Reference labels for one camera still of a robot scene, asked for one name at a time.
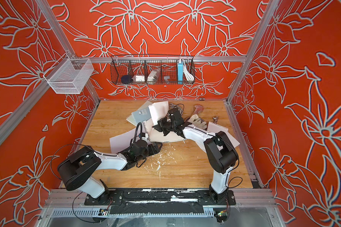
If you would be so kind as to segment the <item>white sticker picture notebook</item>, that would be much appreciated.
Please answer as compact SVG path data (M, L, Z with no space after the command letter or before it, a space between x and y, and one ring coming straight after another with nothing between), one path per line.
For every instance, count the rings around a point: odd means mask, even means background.
M142 132L145 133L143 140L147 141L147 144L152 142L170 143L185 140L183 137L177 135L173 131L164 136L163 132L159 132L153 128L153 121L151 119L143 122ZM130 146L130 141L134 137L134 133L135 128L126 133L110 138L109 142L111 153L119 153L122 150L128 148Z

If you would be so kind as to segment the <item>teal steno notes notebook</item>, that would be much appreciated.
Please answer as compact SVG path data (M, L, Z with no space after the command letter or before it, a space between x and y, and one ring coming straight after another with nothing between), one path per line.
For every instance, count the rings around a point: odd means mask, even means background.
M135 124L142 123L151 119L151 113L149 107L139 109L131 114L132 120Z

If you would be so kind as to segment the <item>small metal clip in basket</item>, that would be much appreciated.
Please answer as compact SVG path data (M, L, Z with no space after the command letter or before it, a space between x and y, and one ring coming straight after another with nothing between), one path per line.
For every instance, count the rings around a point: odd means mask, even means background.
M170 76L164 76L163 78L164 78L166 84L170 83Z

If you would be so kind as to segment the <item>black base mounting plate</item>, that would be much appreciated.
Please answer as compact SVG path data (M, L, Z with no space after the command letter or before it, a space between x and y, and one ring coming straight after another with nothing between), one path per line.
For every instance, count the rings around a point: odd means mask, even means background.
M216 195L208 189L110 189L95 199L86 195L85 206L99 206L110 214L214 216L236 205L233 191Z

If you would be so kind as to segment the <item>light blue box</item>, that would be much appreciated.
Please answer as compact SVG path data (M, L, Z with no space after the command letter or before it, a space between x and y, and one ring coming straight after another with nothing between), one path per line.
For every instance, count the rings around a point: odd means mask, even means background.
M180 59L177 61L177 82L179 85L182 85L183 84L183 60Z

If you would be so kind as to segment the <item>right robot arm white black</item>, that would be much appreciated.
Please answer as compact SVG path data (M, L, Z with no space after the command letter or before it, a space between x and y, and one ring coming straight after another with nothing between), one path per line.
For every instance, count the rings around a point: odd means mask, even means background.
M224 131L209 132L195 124L184 121L178 109L171 109L168 114L152 126L167 136L170 132L194 141L206 154L214 170L209 186L209 197L215 204L229 202L229 179L239 155Z

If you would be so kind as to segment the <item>dark round object in basket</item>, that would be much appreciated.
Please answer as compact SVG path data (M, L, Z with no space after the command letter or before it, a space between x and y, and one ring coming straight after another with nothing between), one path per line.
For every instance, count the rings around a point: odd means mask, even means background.
M134 81L132 76L127 74L121 77L121 82L123 84L132 84Z

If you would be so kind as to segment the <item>white small box in basket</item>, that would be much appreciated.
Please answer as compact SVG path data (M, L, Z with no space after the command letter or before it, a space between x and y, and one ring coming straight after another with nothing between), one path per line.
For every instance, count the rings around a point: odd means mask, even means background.
M135 83L145 83L145 75L134 75L132 78L133 82Z

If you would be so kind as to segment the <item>clear plastic bag in basket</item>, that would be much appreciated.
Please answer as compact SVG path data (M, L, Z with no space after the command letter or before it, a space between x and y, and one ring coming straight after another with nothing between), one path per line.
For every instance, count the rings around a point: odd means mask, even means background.
M154 85L160 76L160 69L154 69L150 72L150 74L147 77L147 84Z

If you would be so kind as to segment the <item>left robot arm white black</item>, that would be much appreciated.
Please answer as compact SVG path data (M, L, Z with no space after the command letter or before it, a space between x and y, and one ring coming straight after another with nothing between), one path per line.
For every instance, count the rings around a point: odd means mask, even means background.
M80 190L94 204L111 203L113 196L107 185L92 175L97 170L126 171L141 167L148 157L160 153L163 146L161 142L150 142L146 138L142 124L138 124L130 135L119 135L112 140L110 153L101 153L89 145L83 145L58 165L58 174L67 191Z

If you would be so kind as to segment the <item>beige work glove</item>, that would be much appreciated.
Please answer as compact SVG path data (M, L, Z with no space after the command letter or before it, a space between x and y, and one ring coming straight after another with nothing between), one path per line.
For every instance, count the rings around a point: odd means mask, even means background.
M197 114L192 115L187 122L191 123L192 125L202 129L206 130L207 129L207 122L202 120Z

